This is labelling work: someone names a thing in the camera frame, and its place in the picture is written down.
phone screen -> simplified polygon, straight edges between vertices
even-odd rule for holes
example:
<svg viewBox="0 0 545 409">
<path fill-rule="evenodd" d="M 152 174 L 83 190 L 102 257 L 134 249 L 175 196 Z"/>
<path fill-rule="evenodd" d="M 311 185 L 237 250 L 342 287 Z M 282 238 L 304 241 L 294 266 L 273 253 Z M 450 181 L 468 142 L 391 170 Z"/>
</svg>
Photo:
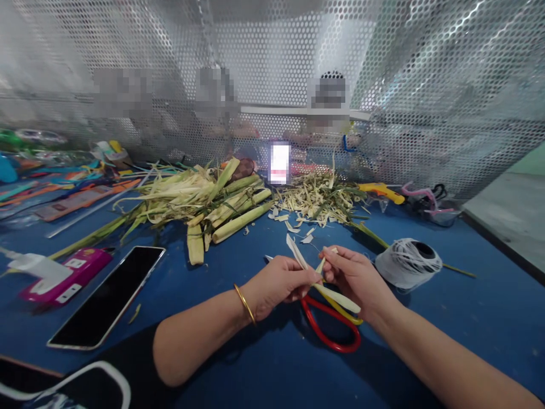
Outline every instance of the phone screen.
<svg viewBox="0 0 545 409">
<path fill-rule="evenodd" d="M 269 167 L 269 183 L 285 185 L 290 181 L 291 145 L 286 142 L 271 144 L 271 161 Z"/>
<path fill-rule="evenodd" d="M 48 345 L 98 346 L 164 251 L 157 247 L 134 247 Z"/>
</svg>

gold bangle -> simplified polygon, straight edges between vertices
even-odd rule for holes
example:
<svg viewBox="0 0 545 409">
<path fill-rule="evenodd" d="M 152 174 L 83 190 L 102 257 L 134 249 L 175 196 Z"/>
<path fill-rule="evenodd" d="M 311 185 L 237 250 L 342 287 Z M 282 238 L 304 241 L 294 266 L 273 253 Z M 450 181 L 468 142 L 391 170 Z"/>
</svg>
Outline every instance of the gold bangle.
<svg viewBox="0 0 545 409">
<path fill-rule="evenodd" d="M 248 310 L 248 313 L 250 314 L 251 321 L 254 323 L 254 326 L 257 327 L 257 322 L 255 322 L 254 315 L 251 313 L 251 309 L 250 309 L 250 307 L 248 306 L 248 303 L 247 303 L 246 300 L 244 299 L 244 296 L 243 296 L 242 293 L 240 292 L 240 289 L 238 288 L 238 286 L 237 286 L 236 284 L 233 284 L 233 285 L 234 285 L 234 289 L 237 290 L 237 294 L 238 294 L 238 296 L 240 297 L 240 301 L 242 301 L 242 304 L 244 304 L 244 306 L 245 306 L 246 309 Z"/>
</svg>

perforated metal sheet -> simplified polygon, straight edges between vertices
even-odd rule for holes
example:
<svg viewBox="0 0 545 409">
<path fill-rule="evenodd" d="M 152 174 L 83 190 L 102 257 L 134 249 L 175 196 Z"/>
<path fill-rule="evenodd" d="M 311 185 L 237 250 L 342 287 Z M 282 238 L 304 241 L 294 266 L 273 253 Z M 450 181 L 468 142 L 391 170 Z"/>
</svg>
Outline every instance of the perforated metal sheet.
<svg viewBox="0 0 545 409">
<path fill-rule="evenodd" d="M 545 140 L 544 17 L 532 0 L 3 2 L 0 123 L 84 147 L 116 138 L 136 159 L 207 162 L 287 139 L 301 170 L 335 151 L 350 178 L 468 199 Z M 213 64 L 241 105 L 304 107 L 308 79 L 338 71 L 371 120 L 345 144 L 304 117 L 198 118 L 196 74 Z M 149 112 L 97 118 L 97 69 L 149 72 Z"/>
</svg>

yellow glue gun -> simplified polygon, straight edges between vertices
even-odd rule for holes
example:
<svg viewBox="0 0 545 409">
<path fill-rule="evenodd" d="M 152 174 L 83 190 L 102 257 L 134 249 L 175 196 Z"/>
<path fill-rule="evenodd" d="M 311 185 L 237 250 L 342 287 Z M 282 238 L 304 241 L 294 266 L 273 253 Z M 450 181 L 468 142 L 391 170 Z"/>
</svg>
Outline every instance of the yellow glue gun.
<svg viewBox="0 0 545 409">
<path fill-rule="evenodd" d="M 388 199 L 393 201 L 396 205 L 400 205 L 405 202 L 405 197 L 399 193 L 394 192 L 389 189 L 388 186 L 384 183 L 362 183 L 358 185 L 358 188 L 361 191 L 373 191 L 378 196 L 386 196 Z"/>
</svg>

spool of white string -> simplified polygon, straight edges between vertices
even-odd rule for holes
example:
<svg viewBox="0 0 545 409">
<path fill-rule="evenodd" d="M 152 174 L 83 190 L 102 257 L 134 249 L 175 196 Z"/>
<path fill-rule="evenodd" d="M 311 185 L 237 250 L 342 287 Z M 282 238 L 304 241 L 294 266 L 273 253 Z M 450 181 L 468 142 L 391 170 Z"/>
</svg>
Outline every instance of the spool of white string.
<svg viewBox="0 0 545 409">
<path fill-rule="evenodd" d="M 376 257 L 375 265 L 386 281 L 409 292 L 439 273 L 443 262 L 428 245 L 400 239 Z"/>
</svg>

